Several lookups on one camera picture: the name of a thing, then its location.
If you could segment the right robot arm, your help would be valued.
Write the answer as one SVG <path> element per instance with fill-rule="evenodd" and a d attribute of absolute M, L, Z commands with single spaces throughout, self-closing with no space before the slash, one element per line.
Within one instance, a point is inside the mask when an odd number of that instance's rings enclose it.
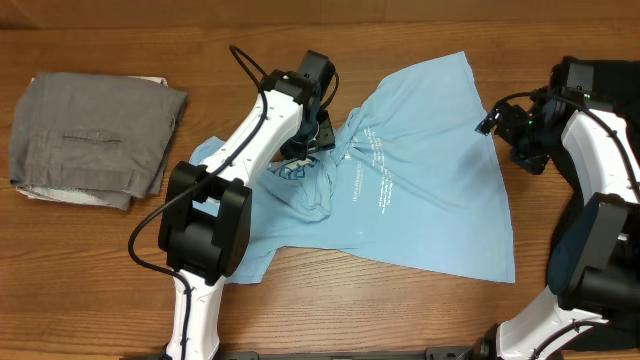
<path fill-rule="evenodd" d="M 553 232 L 544 290 L 460 359 L 558 359 L 639 345 L 639 65 L 565 57 L 549 83 L 495 103 L 477 130 L 538 175 L 553 163 L 573 195 Z"/>

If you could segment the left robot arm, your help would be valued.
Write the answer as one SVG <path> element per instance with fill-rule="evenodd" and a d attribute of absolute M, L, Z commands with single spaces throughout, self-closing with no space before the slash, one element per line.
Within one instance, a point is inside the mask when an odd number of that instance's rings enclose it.
<path fill-rule="evenodd" d="M 338 80 L 334 64 L 314 51 L 295 71 L 263 74 L 253 109 L 212 159 L 173 169 L 158 244 L 175 274 L 176 298 L 161 358 L 215 357 L 223 288 L 250 239 L 252 187 L 275 154 L 303 160 L 334 147 L 327 107 Z"/>

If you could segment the light blue printed t-shirt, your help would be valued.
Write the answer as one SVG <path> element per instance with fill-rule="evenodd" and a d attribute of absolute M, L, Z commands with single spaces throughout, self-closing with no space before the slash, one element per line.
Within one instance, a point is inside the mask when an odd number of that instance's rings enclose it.
<path fill-rule="evenodd" d="M 260 282 L 282 247 L 511 283 L 513 230 L 472 69 L 458 52 L 386 76 L 335 147 L 272 163 L 253 190 L 251 240 L 232 275 Z"/>

